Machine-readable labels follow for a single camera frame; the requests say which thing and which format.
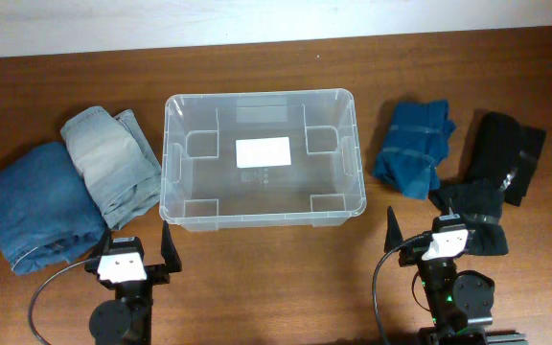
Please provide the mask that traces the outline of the teal taped shirt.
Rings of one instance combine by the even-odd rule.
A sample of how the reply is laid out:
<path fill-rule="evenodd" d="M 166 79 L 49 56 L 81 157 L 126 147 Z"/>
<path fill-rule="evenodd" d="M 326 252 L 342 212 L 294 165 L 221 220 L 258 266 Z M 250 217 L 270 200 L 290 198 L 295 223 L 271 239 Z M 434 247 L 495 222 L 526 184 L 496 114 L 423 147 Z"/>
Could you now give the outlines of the teal taped shirt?
<path fill-rule="evenodd" d="M 398 103 L 372 176 L 406 197 L 426 199 L 440 188 L 437 168 L 449 155 L 455 129 L 446 100 Z"/>

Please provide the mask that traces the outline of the dark taped garment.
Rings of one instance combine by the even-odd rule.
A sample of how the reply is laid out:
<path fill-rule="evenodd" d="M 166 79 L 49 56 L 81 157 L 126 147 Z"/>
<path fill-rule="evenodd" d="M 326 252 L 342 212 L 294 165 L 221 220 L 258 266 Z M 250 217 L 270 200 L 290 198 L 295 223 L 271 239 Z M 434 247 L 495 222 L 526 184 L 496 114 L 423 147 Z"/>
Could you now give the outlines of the dark taped garment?
<path fill-rule="evenodd" d="M 505 232 L 499 224 L 504 194 L 487 180 L 446 185 L 429 194 L 429 200 L 443 215 L 452 200 L 458 214 L 471 231 L 466 251 L 474 256 L 504 256 L 509 253 Z"/>

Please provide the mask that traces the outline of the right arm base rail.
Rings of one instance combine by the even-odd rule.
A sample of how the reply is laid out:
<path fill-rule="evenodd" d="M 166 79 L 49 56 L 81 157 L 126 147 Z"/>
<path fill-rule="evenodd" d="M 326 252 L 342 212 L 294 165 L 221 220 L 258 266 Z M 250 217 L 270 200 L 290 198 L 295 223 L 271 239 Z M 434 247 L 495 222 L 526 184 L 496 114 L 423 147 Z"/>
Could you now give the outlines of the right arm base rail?
<path fill-rule="evenodd" d="M 491 333 L 486 335 L 487 345 L 529 345 L 524 333 Z"/>

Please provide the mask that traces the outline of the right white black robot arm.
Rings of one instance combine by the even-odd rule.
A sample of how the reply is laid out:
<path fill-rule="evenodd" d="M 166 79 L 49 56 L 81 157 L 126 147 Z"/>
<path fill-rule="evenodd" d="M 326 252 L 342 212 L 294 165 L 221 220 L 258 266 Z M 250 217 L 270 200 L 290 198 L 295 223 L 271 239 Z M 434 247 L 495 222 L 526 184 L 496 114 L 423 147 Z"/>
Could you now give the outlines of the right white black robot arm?
<path fill-rule="evenodd" d="M 384 255 L 397 254 L 401 267 L 415 266 L 433 326 L 419 330 L 423 344 L 488 344 L 495 282 L 474 270 L 459 272 L 455 260 L 467 251 L 469 230 L 457 214 L 440 216 L 430 230 L 404 239 L 394 210 L 387 209 Z"/>

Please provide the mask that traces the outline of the black taped garment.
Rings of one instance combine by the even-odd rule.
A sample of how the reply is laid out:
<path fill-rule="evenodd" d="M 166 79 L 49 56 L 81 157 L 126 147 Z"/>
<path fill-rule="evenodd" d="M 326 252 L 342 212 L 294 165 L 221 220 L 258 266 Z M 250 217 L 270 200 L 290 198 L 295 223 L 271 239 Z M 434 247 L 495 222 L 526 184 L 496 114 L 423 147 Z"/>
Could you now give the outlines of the black taped garment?
<path fill-rule="evenodd" d="M 519 206 L 538 167 L 546 130 L 522 125 L 512 116 L 485 114 L 474 137 L 466 181 L 486 180 Z"/>

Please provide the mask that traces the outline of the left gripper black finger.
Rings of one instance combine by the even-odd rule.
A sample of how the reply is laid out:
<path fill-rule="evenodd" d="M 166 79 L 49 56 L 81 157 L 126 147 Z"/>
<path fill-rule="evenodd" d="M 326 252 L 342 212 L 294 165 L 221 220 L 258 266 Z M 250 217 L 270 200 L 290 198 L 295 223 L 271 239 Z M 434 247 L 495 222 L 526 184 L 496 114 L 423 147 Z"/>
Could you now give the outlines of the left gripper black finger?
<path fill-rule="evenodd" d="M 111 242 L 111 230 L 106 229 L 103 232 L 103 235 L 101 236 L 98 243 L 93 248 L 93 251 L 91 252 L 91 258 L 100 258 L 104 254 L 104 252 L 108 251 L 110 242 Z"/>
<path fill-rule="evenodd" d="M 169 224 L 163 221 L 161 236 L 161 256 L 169 273 L 177 273 L 182 270 L 181 259 L 173 244 Z"/>

